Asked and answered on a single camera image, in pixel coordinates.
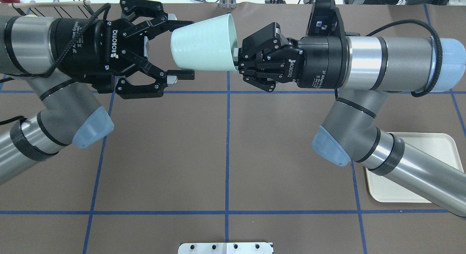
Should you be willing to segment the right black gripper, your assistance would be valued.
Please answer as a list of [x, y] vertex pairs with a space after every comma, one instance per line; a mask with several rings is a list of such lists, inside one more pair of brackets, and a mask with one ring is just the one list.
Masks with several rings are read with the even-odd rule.
[[299, 88], [337, 89], [347, 70], [348, 45], [337, 36], [305, 36], [293, 43], [297, 54], [278, 60], [292, 50], [278, 23], [270, 23], [242, 41], [238, 71], [243, 81], [272, 92], [277, 83], [295, 82]]

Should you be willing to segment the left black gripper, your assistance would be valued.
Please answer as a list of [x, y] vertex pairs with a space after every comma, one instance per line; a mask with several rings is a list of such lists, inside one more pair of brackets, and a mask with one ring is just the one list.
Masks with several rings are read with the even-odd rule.
[[[194, 80], [193, 70], [163, 71], [145, 58], [146, 42], [167, 31], [193, 24], [176, 20], [163, 4], [150, 0], [120, 0], [121, 19], [110, 25], [94, 20], [57, 66], [67, 76], [82, 79], [87, 75], [122, 76], [115, 93], [123, 99], [161, 98], [168, 80]], [[128, 77], [142, 72], [154, 79], [135, 86]]]

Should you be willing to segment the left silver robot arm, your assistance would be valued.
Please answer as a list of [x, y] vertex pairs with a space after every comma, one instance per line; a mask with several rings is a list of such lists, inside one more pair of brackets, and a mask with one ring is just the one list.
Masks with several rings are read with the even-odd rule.
[[123, 99], [160, 98], [194, 71], [162, 70], [149, 59], [149, 41], [193, 21], [178, 20], [161, 2], [120, 0], [121, 17], [109, 20], [111, 4], [82, 18], [1, 15], [1, 83], [21, 80], [42, 109], [1, 121], [1, 183], [49, 160], [69, 145], [88, 148], [114, 129], [95, 93]]

